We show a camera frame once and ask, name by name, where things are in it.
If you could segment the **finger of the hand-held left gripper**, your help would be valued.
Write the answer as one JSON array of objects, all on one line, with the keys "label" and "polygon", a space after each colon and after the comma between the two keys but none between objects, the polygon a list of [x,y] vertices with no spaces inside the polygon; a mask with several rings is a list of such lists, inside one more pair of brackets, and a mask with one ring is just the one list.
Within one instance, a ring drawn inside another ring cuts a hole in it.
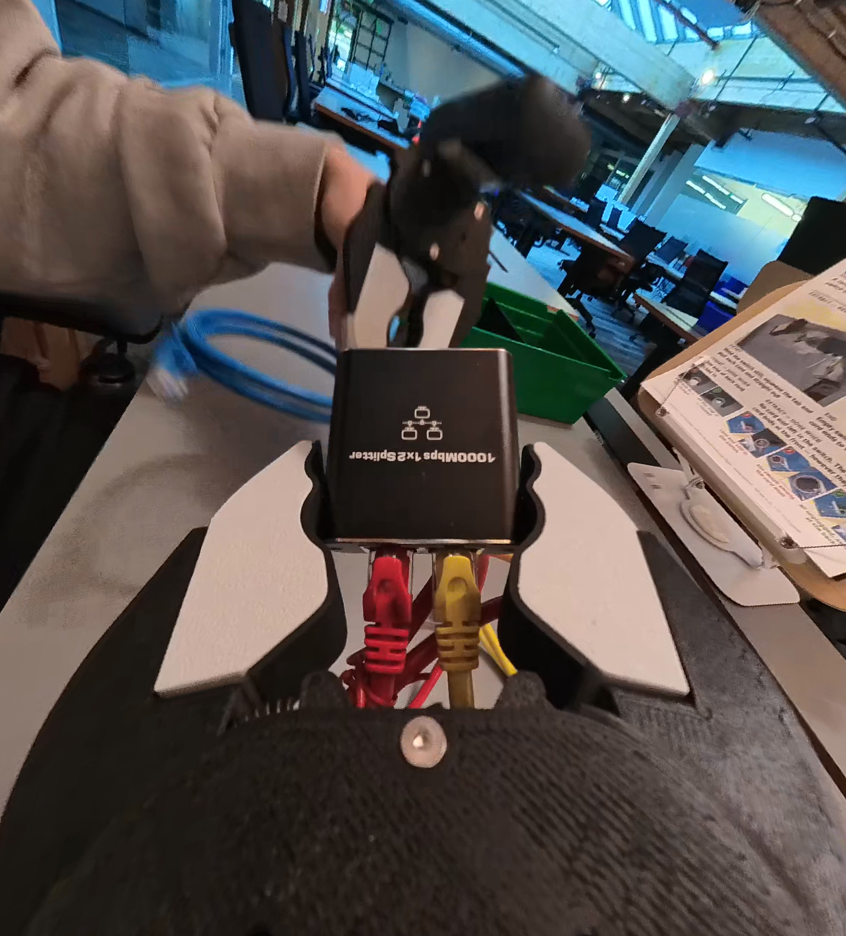
[{"label": "finger of the hand-held left gripper", "polygon": [[453,334],[464,308],[464,299],[452,290],[429,294],[422,308],[420,348],[444,349],[452,346]]},{"label": "finger of the hand-held left gripper", "polygon": [[347,347],[389,347],[393,322],[410,292],[410,281],[399,258],[390,249],[375,244],[355,309],[347,315]]}]

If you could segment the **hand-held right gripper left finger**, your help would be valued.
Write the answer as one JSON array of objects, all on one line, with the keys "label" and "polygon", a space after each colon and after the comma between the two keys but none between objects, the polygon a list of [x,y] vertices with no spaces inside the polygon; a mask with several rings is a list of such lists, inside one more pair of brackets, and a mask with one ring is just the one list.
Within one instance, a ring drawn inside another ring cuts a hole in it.
[{"label": "hand-held right gripper left finger", "polygon": [[346,612],[320,536],[323,456],[296,444],[242,485],[208,524],[156,678],[177,697],[243,686],[297,696],[345,649]]}]

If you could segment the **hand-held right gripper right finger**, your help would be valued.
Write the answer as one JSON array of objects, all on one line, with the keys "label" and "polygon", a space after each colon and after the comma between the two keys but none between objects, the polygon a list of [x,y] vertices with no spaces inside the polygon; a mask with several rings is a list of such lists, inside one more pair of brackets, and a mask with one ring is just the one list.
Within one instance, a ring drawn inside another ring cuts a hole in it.
[{"label": "hand-held right gripper right finger", "polygon": [[615,694],[684,701],[689,679],[649,559],[652,537],[548,444],[525,446],[503,592],[503,649],[554,708]]}]

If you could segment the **black ethernet splitter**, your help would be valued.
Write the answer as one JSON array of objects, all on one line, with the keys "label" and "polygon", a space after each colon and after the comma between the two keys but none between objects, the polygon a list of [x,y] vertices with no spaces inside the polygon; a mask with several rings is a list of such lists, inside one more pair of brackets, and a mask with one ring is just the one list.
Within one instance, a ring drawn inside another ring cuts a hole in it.
[{"label": "black ethernet splitter", "polygon": [[512,365],[503,349],[342,352],[325,462],[331,539],[512,544],[520,470]]}]

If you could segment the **green plastic bin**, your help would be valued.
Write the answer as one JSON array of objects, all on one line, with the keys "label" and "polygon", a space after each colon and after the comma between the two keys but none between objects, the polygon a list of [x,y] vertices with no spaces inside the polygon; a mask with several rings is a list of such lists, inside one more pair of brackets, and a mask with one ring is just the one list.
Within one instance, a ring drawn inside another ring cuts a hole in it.
[{"label": "green plastic bin", "polygon": [[518,414],[548,422],[573,425],[625,378],[567,312],[493,283],[461,345],[507,351]]}]

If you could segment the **person's left forearm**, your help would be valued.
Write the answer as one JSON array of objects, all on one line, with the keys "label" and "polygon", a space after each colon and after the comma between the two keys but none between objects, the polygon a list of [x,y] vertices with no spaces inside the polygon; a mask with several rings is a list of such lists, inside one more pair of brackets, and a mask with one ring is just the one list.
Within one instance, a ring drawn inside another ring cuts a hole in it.
[{"label": "person's left forearm", "polygon": [[276,262],[332,270],[315,222],[335,145],[66,59],[31,2],[0,2],[0,292],[173,314]]}]

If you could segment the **person's left hand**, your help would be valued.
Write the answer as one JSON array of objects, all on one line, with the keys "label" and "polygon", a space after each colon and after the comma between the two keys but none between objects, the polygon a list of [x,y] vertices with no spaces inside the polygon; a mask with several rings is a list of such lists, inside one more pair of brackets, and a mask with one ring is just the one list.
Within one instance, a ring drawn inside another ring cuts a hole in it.
[{"label": "person's left hand", "polygon": [[337,346],[343,343],[348,310],[344,282],[344,243],[365,205],[377,176],[340,145],[326,151],[316,205],[317,244],[335,252],[335,272],[328,290],[328,329]]}]

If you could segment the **black office chair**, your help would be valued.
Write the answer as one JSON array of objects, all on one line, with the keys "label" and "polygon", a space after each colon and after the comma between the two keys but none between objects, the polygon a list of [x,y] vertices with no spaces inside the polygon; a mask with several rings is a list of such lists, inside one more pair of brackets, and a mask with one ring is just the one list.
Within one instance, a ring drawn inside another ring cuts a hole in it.
[{"label": "black office chair", "polygon": [[246,108],[259,121],[295,122],[296,79],[289,2],[232,1],[229,28]]}]

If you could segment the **printed instruction sheet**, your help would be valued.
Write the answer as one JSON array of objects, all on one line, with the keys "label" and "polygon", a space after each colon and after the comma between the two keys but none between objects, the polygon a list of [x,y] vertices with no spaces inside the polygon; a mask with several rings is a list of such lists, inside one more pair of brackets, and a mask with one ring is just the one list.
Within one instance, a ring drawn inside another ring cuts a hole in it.
[{"label": "printed instruction sheet", "polygon": [[773,534],[846,577],[846,260],[666,375],[665,414]]}]

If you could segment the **blue plastic bin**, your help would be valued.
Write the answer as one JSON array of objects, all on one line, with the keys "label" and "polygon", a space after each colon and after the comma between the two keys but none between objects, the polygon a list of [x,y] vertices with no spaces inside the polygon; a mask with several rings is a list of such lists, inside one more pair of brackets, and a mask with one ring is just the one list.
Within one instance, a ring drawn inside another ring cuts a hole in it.
[{"label": "blue plastic bin", "polygon": [[707,334],[731,321],[747,288],[747,284],[735,277],[721,278],[697,318],[695,329],[701,334]]}]

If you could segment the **black monitor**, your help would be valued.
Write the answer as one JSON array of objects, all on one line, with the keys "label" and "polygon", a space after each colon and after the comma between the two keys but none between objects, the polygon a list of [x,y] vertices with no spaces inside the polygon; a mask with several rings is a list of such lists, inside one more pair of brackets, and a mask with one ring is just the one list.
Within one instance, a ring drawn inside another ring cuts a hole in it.
[{"label": "black monitor", "polygon": [[808,276],[846,259],[846,202],[812,196],[777,258]]}]

